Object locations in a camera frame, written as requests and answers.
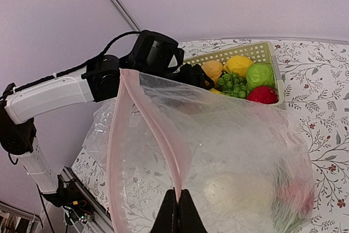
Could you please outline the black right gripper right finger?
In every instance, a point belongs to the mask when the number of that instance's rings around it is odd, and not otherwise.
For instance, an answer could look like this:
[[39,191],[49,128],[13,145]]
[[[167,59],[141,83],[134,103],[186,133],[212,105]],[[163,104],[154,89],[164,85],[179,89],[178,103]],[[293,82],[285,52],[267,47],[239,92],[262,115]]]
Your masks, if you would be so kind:
[[187,189],[182,190],[178,204],[178,232],[207,233],[193,199]]

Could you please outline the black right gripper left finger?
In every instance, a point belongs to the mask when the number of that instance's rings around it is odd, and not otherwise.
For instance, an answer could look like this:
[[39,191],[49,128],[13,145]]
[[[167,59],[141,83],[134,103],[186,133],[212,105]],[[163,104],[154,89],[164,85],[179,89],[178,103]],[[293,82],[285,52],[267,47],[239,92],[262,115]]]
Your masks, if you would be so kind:
[[150,233],[178,232],[177,200],[174,189],[169,189],[162,201]]

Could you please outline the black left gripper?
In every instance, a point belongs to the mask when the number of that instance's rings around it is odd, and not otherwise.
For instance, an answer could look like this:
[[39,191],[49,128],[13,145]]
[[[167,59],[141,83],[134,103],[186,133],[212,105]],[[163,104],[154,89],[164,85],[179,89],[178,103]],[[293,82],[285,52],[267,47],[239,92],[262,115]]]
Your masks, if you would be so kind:
[[180,67],[179,82],[206,90],[214,88],[214,81],[204,72],[200,65],[185,64]]

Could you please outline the orange toy fruit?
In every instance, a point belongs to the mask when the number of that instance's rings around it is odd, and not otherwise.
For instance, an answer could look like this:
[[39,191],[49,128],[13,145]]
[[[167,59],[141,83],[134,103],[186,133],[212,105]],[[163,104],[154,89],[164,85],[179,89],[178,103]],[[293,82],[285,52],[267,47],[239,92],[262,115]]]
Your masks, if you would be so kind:
[[223,64],[218,61],[208,61],[201,68],[214,81],[215,87],[218,87],[218,81],[223,72]]

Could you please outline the yellow toy banana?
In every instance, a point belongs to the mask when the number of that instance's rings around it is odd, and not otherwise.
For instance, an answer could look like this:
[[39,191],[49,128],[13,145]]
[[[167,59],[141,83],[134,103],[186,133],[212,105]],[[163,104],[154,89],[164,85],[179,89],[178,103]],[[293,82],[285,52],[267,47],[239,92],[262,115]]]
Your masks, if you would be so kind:
[[215,88],[212,88],[212,89],[210,89],[209,91],[212,92],[212,93],[215,93],[215,94],[222,94],[222,92],[218,91],[218,90],[215,89]]

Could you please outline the green toy grapes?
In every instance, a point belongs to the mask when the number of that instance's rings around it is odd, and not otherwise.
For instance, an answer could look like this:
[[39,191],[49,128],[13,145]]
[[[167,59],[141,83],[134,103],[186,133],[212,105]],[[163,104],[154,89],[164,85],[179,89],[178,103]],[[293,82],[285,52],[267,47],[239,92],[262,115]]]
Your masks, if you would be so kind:
[[248,95],[246,79],[238,73],[223,72],[218,79],[218,91],[230,97],[246,99]]

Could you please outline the pink zip top bag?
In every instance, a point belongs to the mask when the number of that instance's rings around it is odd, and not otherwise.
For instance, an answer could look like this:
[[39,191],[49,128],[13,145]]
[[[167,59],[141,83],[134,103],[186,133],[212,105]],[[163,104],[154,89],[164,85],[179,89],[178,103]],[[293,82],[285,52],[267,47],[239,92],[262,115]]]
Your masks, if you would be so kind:
[[308,146],[294,115],[123,69],[107,153],[115,232],[150,232],[166,192],[187,189],[200,216],[208,178],[234,173],[272,182],[276,232],[308,223],[278,196],[284,183],[313,181]]

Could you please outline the red toy apple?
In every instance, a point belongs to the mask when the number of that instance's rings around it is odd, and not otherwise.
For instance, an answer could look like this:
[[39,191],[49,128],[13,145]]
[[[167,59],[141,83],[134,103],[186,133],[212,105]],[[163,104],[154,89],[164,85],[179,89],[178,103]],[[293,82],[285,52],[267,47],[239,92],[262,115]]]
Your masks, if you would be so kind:
[[284,183],[278,196],[292,213],[301,218],[309,218],[313,209],[314,194],[313,181],[300,180]]

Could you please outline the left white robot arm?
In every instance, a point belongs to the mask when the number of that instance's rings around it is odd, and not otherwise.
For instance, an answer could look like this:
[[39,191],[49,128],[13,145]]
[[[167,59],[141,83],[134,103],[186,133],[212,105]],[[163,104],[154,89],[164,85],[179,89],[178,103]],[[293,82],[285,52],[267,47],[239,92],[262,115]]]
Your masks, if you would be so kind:
[[38,145],[35,117],[70,105],[115,98],[121,69],[135,69],[206,90],[215,85],[200,66],[184,64],[184,50],[174,39],[148,30],[137,32],[132,50],[121,58],[102,50],[68,70],[21,87],[9,84],[1,96],[1,146],[9,156],[18,157],[37,184],[42,201],[73,208],[86,203],[49,167]]

